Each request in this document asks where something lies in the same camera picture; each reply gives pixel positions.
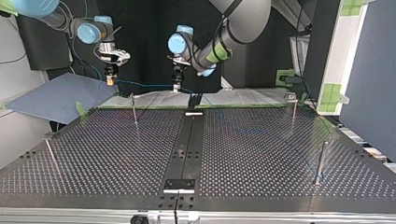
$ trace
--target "black backdrop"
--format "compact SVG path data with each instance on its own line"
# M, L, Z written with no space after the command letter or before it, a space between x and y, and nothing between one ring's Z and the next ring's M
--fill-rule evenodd
M120 48L128 49L132 60L120 70L120 79L148 84L171 84L172 62L167 41L179 24L195 29L195 39L204 47L219 24L221 15L209 1L203 0L97 0L99 11L111 15L122 30L117 34ZM216 92L220 87L221 69L211 77L198 77L190 68L184 87L191 91ZM129 93L136 90L130 85L120 85Z
M84 16L85 8L81 0L64 1L73 14ZM122 26L116 34L117 44L131 53L132 60L120 69L120 79L145 84L171 84L173 70L171 61L166 58L169 54L167 41L179 24L194 27L195 40L203 48L212 39L221 18L207 0L88 0L88 5L89 17L108 15L113 18L115 26ZM190 68L185 74L183 87L195 92L216 92L220 90L221 74L236 88L274 87L276 71L292 68L291 35L295 35L294 28L272 8L267 27L254 43L236 50L231 60L219 66L211 77L198 77ZM103 65L92 55L92 46L77 40L76 50L81 58L103 69ZM81 74L78 64L73 67ZM50 70L49 78L64 72L68 69ZM120 85L122 95L127 96L132 91L139 94L156 89Z

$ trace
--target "metal frame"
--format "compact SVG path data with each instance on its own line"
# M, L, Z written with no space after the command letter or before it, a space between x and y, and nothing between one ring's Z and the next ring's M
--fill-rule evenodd
M172 211L11 209L0 208L0 223L129 223L133 216L148 217L151 223L174 224ZM342 213L211 213L177 212L179 223L300 224L300 223L396 223L394 215Z

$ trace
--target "green tape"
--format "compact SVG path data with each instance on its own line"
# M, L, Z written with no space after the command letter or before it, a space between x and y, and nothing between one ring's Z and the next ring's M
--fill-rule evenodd
M178 110L187 109L186 105L152 105L152 106L135 106L130 105L103 105L99 109L148 109L148 110Z
M220 44L218 43L215 46L215 52L218 55L218 57L220 59L222 59L223 61L228 59L228 54L227 54L227 50ZM219 59L216 57L215 53L212 51L209 55L207 55L207 60L212 62L212 63L218 63Z
M337 105L341 101L341 87L341 84L327 83L324 85L319 104L320 112L335 112Z
M84 106L82 105L82 102L80 102L80 101L76 102L76 109L80 116L84 117L84 116L88 115L88 111L84 108Z
M361 8L363 7L363 0L345 0L343 8L341 9L341 16L359 16Z
M294 69L277 70L277 72L276 72L276 86L278 86L278 87L292 87L293 84L281 81L280 78L281 77L294 77L295 74L296 74L296 71Z
M0 110L7 110L8 102L0 104Z
M286 107L289 104L265 104L265 105L198 105L196 108L198 109L208 109L208 108L280 108Z
M12 0L0 0L0 10L18 16L17 9L15 9Z

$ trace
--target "metal bracket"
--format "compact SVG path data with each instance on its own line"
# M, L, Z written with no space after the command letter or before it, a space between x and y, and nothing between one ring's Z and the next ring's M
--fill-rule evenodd
M346 97L345 95L341 95L340 103L342 103L344 105L349 105L349 100L350 99L348 97Z
M202 101L202 94L192 94L189 100L189 107L186 112L186 116L202 116L204 112L195 107L198 106Z
M193 179L168 179L163 189L164 193L193 194L195 180Z

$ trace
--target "wire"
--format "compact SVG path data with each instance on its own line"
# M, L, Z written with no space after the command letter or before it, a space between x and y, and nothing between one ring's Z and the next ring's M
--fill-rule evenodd
M79 57L79 55L77 54L77 52L76 52L76 36L73 38L71 49L72 49L72 51L73 51L73 54L76 56L76 58L78 58L80 61L82 61L83 63L85 63L85 64L87 64L89 67L91 67L93 70L95 70L95 72L96 72L96 74L97 74L97 76L98 76L98 79L100 78L100 80L103 81L103 77L102 77L102 74L99 72L99 69L97 69L97 68L96 68L95 66L93 66L92 64L87 63L86 61L82 60L81 57Z
M24 57L26 57L26 52L19 59L12 60L12 61L9 61L9 62L2 62L0 64L16 63L16 62L21 61Z
M85 17L84 19L88 18L88 3L87 0L84 0L84 4L85 4Z
M126 80L118 80L117 82L134 84L136 86L140 86L143 88L173 88L173 85L141 84L138 82L126 81Z
M72 73L75 75L76 71L74 70L74 68L72 66L69 66L70 70L72 70Z

